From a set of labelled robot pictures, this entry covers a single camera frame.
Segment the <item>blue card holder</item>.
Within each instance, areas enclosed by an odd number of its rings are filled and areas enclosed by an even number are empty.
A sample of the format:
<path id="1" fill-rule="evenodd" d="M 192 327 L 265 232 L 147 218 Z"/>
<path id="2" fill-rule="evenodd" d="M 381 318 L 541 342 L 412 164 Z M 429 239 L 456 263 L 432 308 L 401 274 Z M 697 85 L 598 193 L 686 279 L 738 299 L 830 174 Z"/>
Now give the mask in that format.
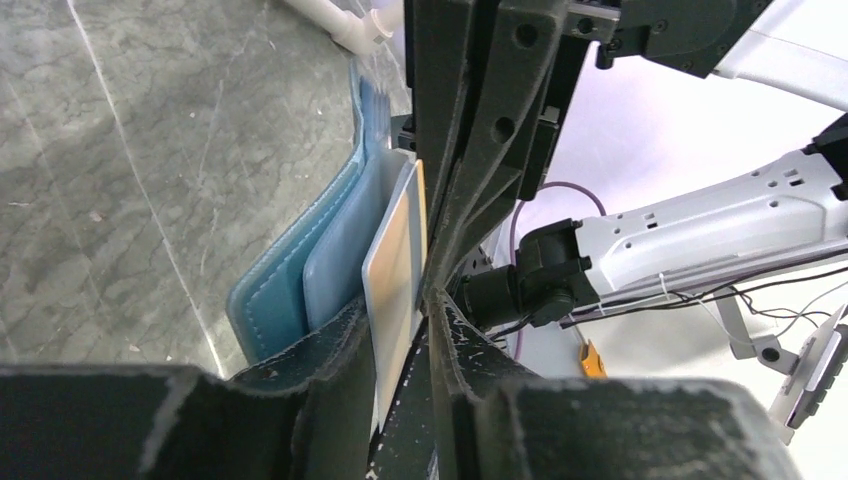
<path id="1" fill-rule="evenodd" d="M 248 363 L 265 361 L 328 323 L 360 294 L 363 264 L 388 206 L 390 99 L 353 62 L 353 146 L 328 186 L 232 287 L 226 313 Z"/>

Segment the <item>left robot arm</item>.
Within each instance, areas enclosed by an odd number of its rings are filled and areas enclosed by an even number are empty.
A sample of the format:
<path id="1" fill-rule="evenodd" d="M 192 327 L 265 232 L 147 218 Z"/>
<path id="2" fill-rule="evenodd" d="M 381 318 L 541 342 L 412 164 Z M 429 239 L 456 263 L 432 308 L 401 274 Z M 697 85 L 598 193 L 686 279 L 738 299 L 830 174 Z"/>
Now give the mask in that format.
<path id="1" fill-rule="evenodd" d="M 524 284 L 570 273 L 586 316 L 662 280 L 686 290 L 847 243 L 847 130 L 759 170 L 641 210 L 526 236 Z M 794 479 L 765 414 L 696 380 L 544 380 L 479 331 L 477 296 L 434 290 L 428 360 L 380 441 L 370 435 L 379 320 L 363 299 L 280 355 L 222 381 L 177 365 L 1 371 L 5 479 Z"/>

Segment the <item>orange credit card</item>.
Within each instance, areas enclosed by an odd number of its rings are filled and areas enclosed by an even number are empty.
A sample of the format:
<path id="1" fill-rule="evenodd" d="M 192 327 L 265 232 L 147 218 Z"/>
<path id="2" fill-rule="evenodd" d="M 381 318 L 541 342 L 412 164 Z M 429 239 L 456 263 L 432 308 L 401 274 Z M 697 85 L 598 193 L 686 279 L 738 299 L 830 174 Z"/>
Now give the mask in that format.
<path id="1" fill-rule="evenodd" d="M 376 368 L 376 429 L 394 404 L 420 322 L 417 295 L 427 258 L 423 162 L 407 162 L 362 266 Z"/>

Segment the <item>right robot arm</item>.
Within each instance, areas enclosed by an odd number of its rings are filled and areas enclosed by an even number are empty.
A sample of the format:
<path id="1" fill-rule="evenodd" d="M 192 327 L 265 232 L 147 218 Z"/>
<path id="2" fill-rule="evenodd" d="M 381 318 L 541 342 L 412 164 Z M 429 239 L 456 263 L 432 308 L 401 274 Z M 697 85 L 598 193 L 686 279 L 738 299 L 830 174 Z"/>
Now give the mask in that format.
<path id="1" fill-rule="evenodd" d="M 423 286 L 541 184 L 587 49 L 847 107 L 843 1 L 410 1 L 413 144 L 427 171 Z M 593 299 L 697 290 L 847 251 L 847 123 L 747 174 L 528 239 L 515 289 Z"/>

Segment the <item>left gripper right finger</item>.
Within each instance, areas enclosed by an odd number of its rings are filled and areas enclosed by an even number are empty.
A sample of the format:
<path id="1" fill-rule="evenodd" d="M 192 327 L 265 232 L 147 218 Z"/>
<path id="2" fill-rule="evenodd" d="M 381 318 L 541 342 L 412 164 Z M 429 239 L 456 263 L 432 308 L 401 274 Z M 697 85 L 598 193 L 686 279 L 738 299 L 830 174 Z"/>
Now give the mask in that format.
<path id="1" fill-rule="evenodd" d="M 796 479 L 764 409 L 698 378 L 544 379 L 427 295 L 444 479 Z"/>

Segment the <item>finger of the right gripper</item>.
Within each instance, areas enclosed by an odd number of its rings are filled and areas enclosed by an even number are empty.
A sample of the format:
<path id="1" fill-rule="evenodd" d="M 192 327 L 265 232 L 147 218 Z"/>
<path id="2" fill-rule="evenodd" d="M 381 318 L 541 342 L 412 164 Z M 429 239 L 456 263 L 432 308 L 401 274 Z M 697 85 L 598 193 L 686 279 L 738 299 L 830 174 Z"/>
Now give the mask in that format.
<path id="1" fill-rule="evenodd" d="M 504 169 L 504 191 L 490 213 L 508 213 L 521 195 L 537 120 L 544 108 L 548 83 L 558 60 L 580 63 L 589 43 L 563 34 L 572 1 L 497 1 L 498 15 L 465 150 L 470 162 L 491 160 Z M 449 279 L 427 278 L 425 291 L 442 288 Z"/>
<path id="2" fill-rule="evenodd" d="M 470 162 L 465 150 L 498 15 L 497 1 L 409 1 L 408 83 L 415 146 L 424 163 L 429 246 L 427 278 L 449 279 L 500 220 L 490 213 L 504 169 Z"/>

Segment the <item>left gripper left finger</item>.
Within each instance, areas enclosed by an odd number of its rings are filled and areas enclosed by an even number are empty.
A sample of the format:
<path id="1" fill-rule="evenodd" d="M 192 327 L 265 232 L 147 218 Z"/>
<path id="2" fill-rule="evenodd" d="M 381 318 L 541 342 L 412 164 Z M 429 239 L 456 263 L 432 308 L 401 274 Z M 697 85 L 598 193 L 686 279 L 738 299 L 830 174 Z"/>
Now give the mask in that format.
<path id="1" fill-rule="evenodd" d="M 361 479 L 375 367 L 355 299 L 223 380 L 193 365 L 5 365 L 5 479 Z"/>

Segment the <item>white pvc pipe frame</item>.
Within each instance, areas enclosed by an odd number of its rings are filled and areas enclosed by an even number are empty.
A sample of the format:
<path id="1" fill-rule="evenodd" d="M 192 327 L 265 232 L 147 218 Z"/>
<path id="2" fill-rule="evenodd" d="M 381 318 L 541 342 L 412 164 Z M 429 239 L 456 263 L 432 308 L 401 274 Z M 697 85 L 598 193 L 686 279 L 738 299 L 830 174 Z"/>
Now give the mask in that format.
<path id="1" fill-rule="evenodd" d="M 391 40 L 404 24 L 403 1 L 391 1 L 386 6 L 372 8 L 362 17 L 342 10 L 332 1 L 286 0 L 285 3 L 354 55 L 370 55 L 379 45 Z"/>

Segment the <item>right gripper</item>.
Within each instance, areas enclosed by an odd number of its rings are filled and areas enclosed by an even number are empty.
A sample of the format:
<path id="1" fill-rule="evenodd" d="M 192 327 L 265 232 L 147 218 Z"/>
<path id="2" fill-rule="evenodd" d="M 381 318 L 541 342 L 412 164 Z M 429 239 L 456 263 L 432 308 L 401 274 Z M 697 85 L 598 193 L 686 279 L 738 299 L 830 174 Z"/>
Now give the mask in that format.
<path id="1" fill-rule="evenodd" d="M 698 78 L 713 73 L 769 0 L 572 1 L 563 34 L 596 42 L 595 65 L 642 57 Z"/>

